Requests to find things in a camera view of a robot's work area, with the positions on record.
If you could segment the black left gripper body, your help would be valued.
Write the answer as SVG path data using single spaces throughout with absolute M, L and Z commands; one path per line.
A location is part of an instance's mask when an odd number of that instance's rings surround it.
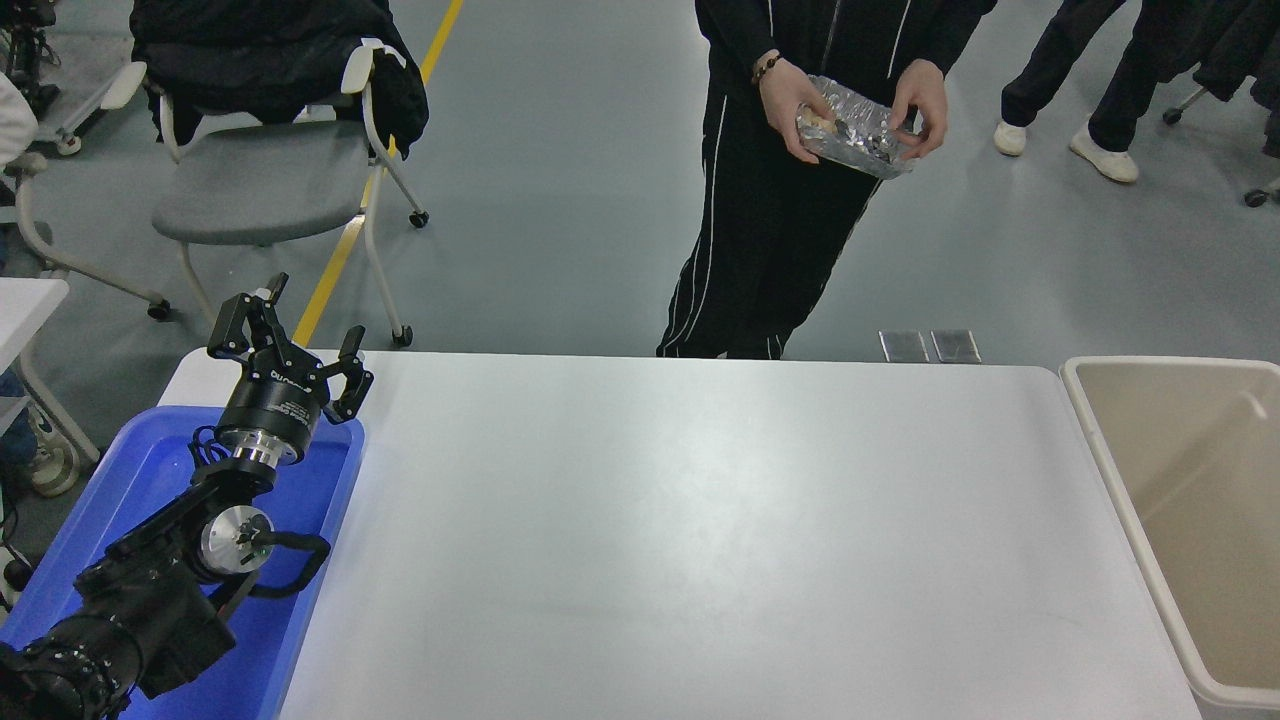
M 220 416 L 220 443 L 232 448 L 247 434 L 261 432 L 292 451 L 307 450 L 329 402 L 326 380 L 311 377 L 320 366 L 319 360 L 294 360 L 284 368 L 243 360 Z

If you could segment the person's right hand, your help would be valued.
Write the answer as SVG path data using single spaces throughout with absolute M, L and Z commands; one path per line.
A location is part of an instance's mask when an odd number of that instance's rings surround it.
M 808 151 L 797 135 L 796 119 L 801 108 L 809 108 L 824 120 L 833 120 L 829 104 L 810 82 L 808 74 L 771 50 L 758 59 L 758 92 L 769 127 L 783 140 L 786 150 L 799 161 L 817 165 L 820 159 Z

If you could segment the person's left hand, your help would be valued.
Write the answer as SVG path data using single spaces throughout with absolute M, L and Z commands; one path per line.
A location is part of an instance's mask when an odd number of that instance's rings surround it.
M 919 133 L 908 128 L 911 111 L 922 115 Z M 925 158 L 943 145 L 948 131 L 948 100 L 945 74 L 934 63 L 916 59 L 904 69 L 891 105 L 890 128 L 905 147 L 902 160 Z

